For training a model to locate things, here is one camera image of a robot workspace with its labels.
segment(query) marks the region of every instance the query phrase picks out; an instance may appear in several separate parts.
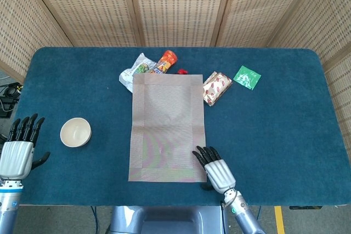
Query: white bowl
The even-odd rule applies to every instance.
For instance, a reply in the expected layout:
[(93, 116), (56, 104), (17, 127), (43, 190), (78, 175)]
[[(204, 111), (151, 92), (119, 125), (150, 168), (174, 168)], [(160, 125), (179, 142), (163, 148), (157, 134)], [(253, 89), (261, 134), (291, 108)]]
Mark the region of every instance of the white bowl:
[(79, 147), (85, 145), (92, 136), (92, 129), (87, 120), (73, 118), (68, 120), (61, 128), (60, 137), (64, 145)]

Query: floor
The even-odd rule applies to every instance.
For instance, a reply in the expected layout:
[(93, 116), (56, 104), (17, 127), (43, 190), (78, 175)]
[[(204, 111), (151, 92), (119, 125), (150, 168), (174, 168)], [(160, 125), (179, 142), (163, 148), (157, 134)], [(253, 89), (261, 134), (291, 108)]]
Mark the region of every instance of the floor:
[[(14, 82), (0, 72), (0, 85)], [(8, 135), (14, 119), (0, 119), (0, 134)], [(254, 215), (258, 206), (252, 206)], [(98, 207), (99, 233), (104, 234), (110, 224), (112, 208)], [(351, 233), (351, 205), (325, 206), (320, 210), (290, 210), (282, 207), (282, 219), (286, 234), (342, 234)], [(278, 233), (274, 207), (263, 206), (259, 222), (266, 233)], [(229, 218), (229, 233), (241, 234), (234, 218)], [(84, 206), (21, 206), (15, 226), (15, 234), (76, 234), (95, 233), (95, 220), (90, 207)]]

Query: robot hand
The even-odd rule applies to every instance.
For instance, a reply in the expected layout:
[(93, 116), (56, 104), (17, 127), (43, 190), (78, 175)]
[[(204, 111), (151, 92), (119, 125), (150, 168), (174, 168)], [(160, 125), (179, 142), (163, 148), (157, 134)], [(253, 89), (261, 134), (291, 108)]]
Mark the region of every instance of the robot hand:
[(241, 193), (234, 189), (235, 178), (226, 162), (221, 159), (213, 147), (196, 147), (200, 153), (193, 151), (207, 173), (213, 188), (224, 194), (224, 207), (230, 207), (231, 212), (244, 234), (265, 234), (264, 230), (253, 216)]
[(40, 160), (32, 162), (39, 130), (44, 122), (44, 118), (40, 118), (34, 124), (37, 116), (38, 114), (35, 113), (31, 118), (24, 118), (21, 123), (21, 120), (17, 119), (12, 124), (0, 158), (0, 177), (2, 179), (22, 180), (29, 175), (31, 170), (48, 159), (50, 152), (46, 152)]

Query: yellow floor line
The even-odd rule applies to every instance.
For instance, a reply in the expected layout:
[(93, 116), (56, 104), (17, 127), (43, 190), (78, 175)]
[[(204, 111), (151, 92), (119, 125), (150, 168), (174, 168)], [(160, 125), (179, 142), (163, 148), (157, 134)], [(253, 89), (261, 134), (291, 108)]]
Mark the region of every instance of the yellow floor line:
[(274, 206), (274, 212), (275, 212), (276, 230), (278, 234), (285, 234), (281, 206)]

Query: woven panel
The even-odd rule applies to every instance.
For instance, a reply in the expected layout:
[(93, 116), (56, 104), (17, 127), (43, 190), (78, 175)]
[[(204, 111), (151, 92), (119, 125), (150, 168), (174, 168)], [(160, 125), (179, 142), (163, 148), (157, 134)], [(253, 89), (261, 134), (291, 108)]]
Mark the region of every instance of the woven panel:
[(328, 62), (351, 42), (351, 0), (301, 0), (273, 47), (308, 47)]
[(218, 46), (261, 47), (293, 0), (231, 0)]
[(220, 0), (137, 0), (148, 46), (209, 46)]
[(325, 76), (351, 160), (351, 54), (328, 71)]
[(34, 52), (44, 46), (71, 45), (37, 0), (0, 0), (0, 60), (23, 81)]
[(137, 45), (126, 0), (44, 0), (76, 46)]

